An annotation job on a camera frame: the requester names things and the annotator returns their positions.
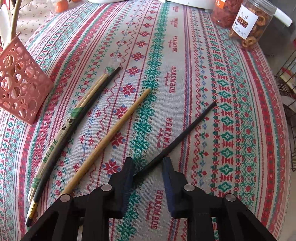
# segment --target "white handle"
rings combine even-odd
[[[292,19],[280,9],[276,10],[276,13],[274,14],[274,16],[277,19],[279,19],[287,27],[289,27],[292,24]]]

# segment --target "bamboo chopstick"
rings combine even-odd
[[[15,7],[14,7],[14,13],[11,20],[11,33],[10,33],[10,41],[13,40],[13,38],[16,35],[17,30],[17,19],[20,12],[20,6],[22,4],[22,0],[16,0]]]
[[[68,182],[65,189],[62,191],[61,195],[65,193],[71,193],[76,187],[80,179],[85,175],[88,169],[92,166],[94,161],[100,156],[105,147],[109,144],[113,136],[122,128],[124,123],[128,120],[131,114],[137,109],[137,107],[144,101],[146,96],[150,93],[151,89],[145,90],[145,92],[133,103],[133,105],[127,110],[127,112],[116,122],[116,124],[111,128],[107,135],[102,139],[102,141],[93,150],[90,156],[84,161],[79,170],[74,174],[72,179]]]
[[[83,98],[79,101],[79,103],[75,106],[74,109],[84,107],[86,105],[86,103],[87,103],[87,102],[85,102],[86,98],[88,98],[88,100],[89,100],[90,97],[93,96],[95,91],[97,91],[97,89],[102,85],[102,83],[106,80],[107,77],[108,77],[107,74],[103,74],[92,85],[92,87],[83,96]],[[29,203],[31,203],[31,201],[32,201],[32,198],[33,198],[33,196],[34,196],[34,194],[36,192],[36,188],[37,188],[37,186],[39,184],[40,178],[42,177],[44,170],[47,168],[47,164],[50,163],[52,157],[54,156],[53,154],[54,154],[54,151],[56,150],[56,146],[58,146],[61,143],[61,140],[65,136],[65,133],[68,131],[68,129],[69,129],[69,123],[68,123],[68,125],[66,125],[66,123],[63,123],[63,125],[59,129],[58,133],[55,135],[54,140],[52,141],[51,145],[48,147],[48,149],[46,151],[46,154],[43,157],[43,160],[40,162],[40,164],[38,166],[38,169],[37,169],[37,172],[35,173],[35,176],[33,178],[32,185],[31,185],[30,190],[29,190],[29,194],[28,194]]]

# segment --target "black stick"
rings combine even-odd
[[[176,139],[173,140],[167,148],[165,148],[161,153],[157,155],[151,162],[149,162],[141,171],[133,176],[133,186],[136,188],[139,183],[141,183],[145,176],[147,176],[162,160],[177,146],[183,141],[186,135],[188,135],[201,121],[205,116],[217,105],[216,102],[213,102],[209,107],[186,129],[183,131]]]
[[[75,130],[77,129],[78,125],[82,121],[82,119],[86,116],[88,110],[92,107],[92,105],[95,103],[95,101],[99,98],[99,96],[102,94],[103,90],[106,88],[106,86],[111,82],[111,80],[115,77],[115,75],[121,70],[120,67],[118,67],[116,70],[114,70],[110,76],[104,81],[104,83],[98,88],[98,90],[94,93],[94,95],[90,98],[90,100],[87,102],[87,104],[83,107],[83,109],[80,111],[79,115],[74,119],[74,122],[69,126],[68,131],[66,132],[64,138],[62,139],[59,146],[57,146],[56,151],[53,154],[53,158],[51,159],[51,162],[48,163],[47,169],[44,171],[39,184],[36,188],[36,192],[33,197],[33,202],[36,204],[39,202],[41,195],[43,193],[43,190],[45,189],[46,183],[48,179],[50,178],[50,175],[52,173],[52,170],[54,166],[56,165],[57,161],[59,160],[59,157],[61,156],[61,153],[65,146],[67,145],[70,137],[73,135]],[[29,227],[32,224],[32,218],[33,214],[29,213],[26,220],[26,225]]]

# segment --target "pink pen holder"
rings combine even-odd
[[[0,54],[0,107],[28,124],[53,88],[18,36]]]

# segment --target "table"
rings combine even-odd
[[[153,92],[74,191],[107,183],[125,157],[137,170],[212,102],[217,107],[170,154],[174,169],[207,193],[232,192],[279,237],[287,209],[289,139],[274,78],[259,46],[240,50],[201,9],[156,0],[86,2],[47,19],[26,43],[54,81],[38,120],[27,125],[0,111],[0,239],[26,232],[26,194],[39,161],[66,115],[110,65],[120,76],[105,89],[64,149],[38,217],[136,98]],[[110,240],[186,240],[186,220],[172,220],[158,167],[131,194]]]

